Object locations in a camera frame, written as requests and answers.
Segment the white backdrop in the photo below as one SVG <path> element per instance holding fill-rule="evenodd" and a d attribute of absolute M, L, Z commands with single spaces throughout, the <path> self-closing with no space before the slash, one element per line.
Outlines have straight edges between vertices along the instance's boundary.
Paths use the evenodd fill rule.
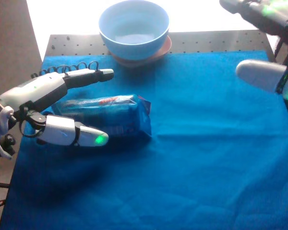
<path fill-rule="evenodd" d="M 98 19 L 121 0 L 27 0 L 38 49 L 44 59 L 49 36 L 98 34 Z M 224 10 L 219 0 L 151 0 L 170 17 L 170 32 L 252 30 L 239 14 Z M 274 50 L 277 37 L 268 36 Z"/>

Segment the blue cloth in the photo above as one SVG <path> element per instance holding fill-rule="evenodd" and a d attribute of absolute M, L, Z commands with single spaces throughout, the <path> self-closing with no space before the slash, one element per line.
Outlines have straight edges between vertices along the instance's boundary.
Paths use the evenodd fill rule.
<path fill-rule="evenodd" d="M 115 78 L 62 100 L 138 94 L 152 139 L 103 148 L 23 138 L 1 229 L 288 230 L 288 112 L 241 81 L 263 51 L 174 54 L 125 69 L 111 56 L 46 57 L 43 68 L 100 62 Z"/>

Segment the snack package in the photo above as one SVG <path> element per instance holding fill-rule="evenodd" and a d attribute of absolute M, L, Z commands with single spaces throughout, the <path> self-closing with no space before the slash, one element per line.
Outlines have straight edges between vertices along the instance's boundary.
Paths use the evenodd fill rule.
<path fill-rule="evenodd" d="M 151 136 L 151 103 L 134 94 L 58 102 L 52 109 L 56 115 L 100 129 L 109 137 L 135 136 L 142 132 Z"/>

